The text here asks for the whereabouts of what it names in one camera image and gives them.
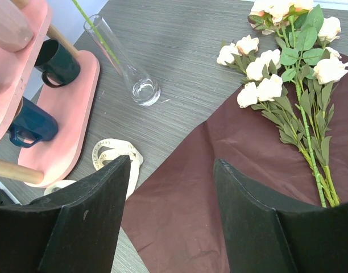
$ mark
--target wood grain surface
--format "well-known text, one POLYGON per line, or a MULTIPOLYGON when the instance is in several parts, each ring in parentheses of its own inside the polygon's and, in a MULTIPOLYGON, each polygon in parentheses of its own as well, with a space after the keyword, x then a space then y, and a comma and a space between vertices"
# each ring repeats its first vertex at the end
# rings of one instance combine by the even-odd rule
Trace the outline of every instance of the wood grain surface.
MULTIPOLYGON (((255 35, 247 23, 251 6, 239 0, 110 0, 101 15, 132 58, 158 80, 162 95, 153 106, 136 105, 106 57, 83 34, 75 46, 97 56, 101 75, 81 159, 68 178, 78 180, 94 172, 94 145, 117 138, 142 153, 139 184, 144 182, 240 86, 242 76, 218 65, 216 58, 222 39, 255 35)), ((348 55, 348 11, 325 10, 325 15, 341 20, 341 38, 333 47, 348 55)), ((259 37, 261 51, 275 48, 273 38, 259 37)), ((7 136, 0 142, 1 159, 17 162, 18 152, 7 136)), ((23 183, 3 182, 22 204, 43 193, 23 183)), ((113 272, 147 272, 123 232, 113 272)))

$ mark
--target brown fabric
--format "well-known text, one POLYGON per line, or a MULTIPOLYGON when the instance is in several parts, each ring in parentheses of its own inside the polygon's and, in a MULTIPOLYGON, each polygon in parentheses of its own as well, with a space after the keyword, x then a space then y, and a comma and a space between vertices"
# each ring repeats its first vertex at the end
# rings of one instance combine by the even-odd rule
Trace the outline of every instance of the brown fabric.
MULTIPOLYGON (((280 142, 275 125, 259 111, 240 109, 237 93, 195 128, 126 202, 122 226, 149 272, 229 272, 213 180, 215 158, 285 195, 320 205, 303 156, 280 142)), ((332 100, 330 167, 341 202, 347 202, 348 74, 332 100)))

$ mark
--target pink tray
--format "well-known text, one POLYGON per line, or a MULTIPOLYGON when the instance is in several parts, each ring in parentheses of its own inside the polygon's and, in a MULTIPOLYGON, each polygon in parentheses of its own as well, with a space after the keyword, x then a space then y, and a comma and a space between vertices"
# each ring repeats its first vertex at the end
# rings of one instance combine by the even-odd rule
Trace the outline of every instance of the pink tray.
POLYGON ((18 164, 44 172, 41 184, 26 183, 31 187, 46 188, 64 179, 80 156, 96 91, 100 64, 89 51, 80 51, 81 72, 71 84, 62 88, 44 86, 37 105, 58 122, 59 132, 52 141, 40 142, 21 149, 18 164))
POLYGON ((22 13, 34 37, 26 48, 16 53, 0 49, 0 140, 15 116, 52 19, 52 11, 45 0, 30 0, 22 13))

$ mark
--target dark green mug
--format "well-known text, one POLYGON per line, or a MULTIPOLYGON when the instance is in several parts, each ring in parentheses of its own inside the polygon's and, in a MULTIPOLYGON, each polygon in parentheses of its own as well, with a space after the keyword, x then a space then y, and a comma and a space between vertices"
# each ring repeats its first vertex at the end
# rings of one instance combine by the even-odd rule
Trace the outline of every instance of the dark green mug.
POLYGON ((35 68, 43 73, 44 83, 52 88, 70 84, 81 71, 78 61, 55 39, 49 39, 43 43, 35 68))

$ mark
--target wooden dowel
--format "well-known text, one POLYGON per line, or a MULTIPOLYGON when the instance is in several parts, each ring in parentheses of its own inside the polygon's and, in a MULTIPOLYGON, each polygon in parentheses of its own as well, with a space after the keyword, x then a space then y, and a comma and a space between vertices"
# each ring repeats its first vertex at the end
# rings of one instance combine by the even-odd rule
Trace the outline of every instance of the wooden dowel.
POLYGON ((52 24, 49 26, 48 36, 50 38, 58 40, 59 43, 61 43, 72 54, 74 58, 78 58, 79 51, 77 50, 77 48, 75 48, 74 45, 70 41, 68 41, 66 37, 64 37, 63 34, 61 34, 60 31, 52 24))
POLYGON ((31 184, 40 184, 44 173, 0 159, 0 176, 31 184))
POLYGON ((30 2, 30 0, 11 0, 19 9, 23 9, 30 2))

